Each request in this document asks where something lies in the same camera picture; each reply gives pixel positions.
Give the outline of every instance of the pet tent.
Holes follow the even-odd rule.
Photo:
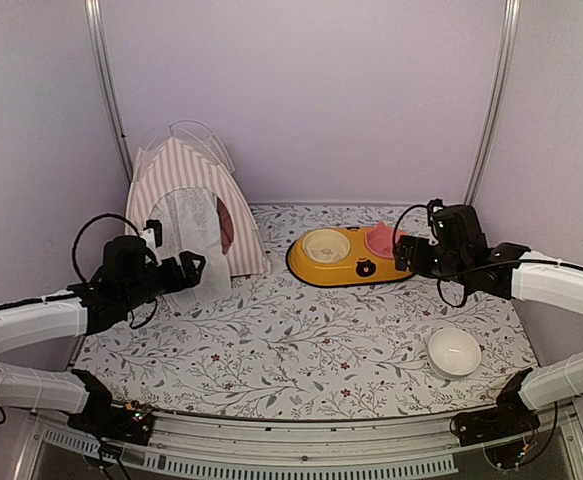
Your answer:
[[[213,130],[196,120],[180,120],[168,126],[156,127],[145,133],[134,163],[136,171],[138,164],[141,163],[138,158],[162,145],[170,137],[176,137],[201,152],[205,157],[215,159],[224,165],[230,174],[235,173],[235,164],[224,144]]]
[[[143,227],[164,197],[177,199],[184,196],[186,189],[207,190],[218,199],[223,253],[230,275],[268,273],[270,263],[258,226],[225,163],[208,145],[203,149],[204,145],[196,144],[194,136],[176,132],[173,126],[169,130],[173,134],[168,139],[155,148],[149,145],[149,150],[141,149],[136,157],[127,218]]]

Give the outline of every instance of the white enclosure wall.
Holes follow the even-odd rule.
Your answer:
[[[107,0],[126,134],[192,118],[250,201],[460,201],[504,1]]]
[[[125,196],[84,3],[0,1],[0,303],[75,282],[77,230],[93,215],[124,211]],[[85,236],[85,270],[121,230],[106,224]],[[68,353],[67,343],[52,343],[9,360],[63,368]],[[19,413],[0,427],[0,480],[20,453]]]
[[[491,243],[583,263],[583,2],[523,2],[477,202]],[[521,303],[542,364],[583,349],[583,317]],[[583,398],[576,402],[583,423]]]

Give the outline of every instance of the white ceramic bowl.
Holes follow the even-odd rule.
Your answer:
[[[302,242],[304,253],[319,263],[337,263],[351,251],[349,239],[336,230],[323,228],[307,234]]]
[[[476,339],[458,328],[443,328],[431,335],[428,353],[433,373],[446,380],[470,375],[482,360]]]

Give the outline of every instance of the white robotic arm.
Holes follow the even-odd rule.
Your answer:
[[[157,246],[153,229],[138,237],[116,237],[105,245],[103,265],[91,281],[47,297],[0,305],[0,354],[54,338],[105,331],[157,296],[200,282],[204,257],[182,252],[180,263],[174,258],[159,261]],[[104,385],[81,370],[46,372],[0,362],[0,407],[4,406],[63,411],[70,426],[96,438],[145,444],[152,427],[146,408],[113,406]]]
[[[469,294],[483,291],[583,314],[583,266],[523,245],[488,247],[475,209],[469,205],[445,207],[441,200],[433,200],[421,207],[427,209],[436,241],[402,235],[394,242],[396,269],[464,285],[459,306]],[[516,373],[498,395],[496,407],[459,413],[452,430],[463,445],[522,433],[539,426],[536,410],[578,395],[583,395],[583,352],[554,365]]]
[[[560,260],[538,252],[525,253],[520,260],[542,260],[558,265],[522,263],[513,271],[513,298],[534,300],[583,314],[583,271],[560,266]],[[519,395],[529,410],[583,395],[583,352],[531,371],[523,380]]]

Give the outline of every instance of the floral pattern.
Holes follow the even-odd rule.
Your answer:
[[[77,368],[119,400],[211,415],[297,420],[421,415],[492,404],[514,372],[535,366],[511,303],[471,295],[454,309],[435,282],[318,289],[296,280],[285,255],[301,234],[324,226],[396,221],[402,207],[257,206],[273,272],[233,279],[232,295],[189,311],[160,300],[156,318],[119,324],[86,339]],[[424,213],[405,230],[427,231]],[[449,299],[460,291],[444,286]],[[136,311],[136,322],[151,311]],[[474,335],[482,363],[469,377],[436,377],[426,343],[439,328]]]

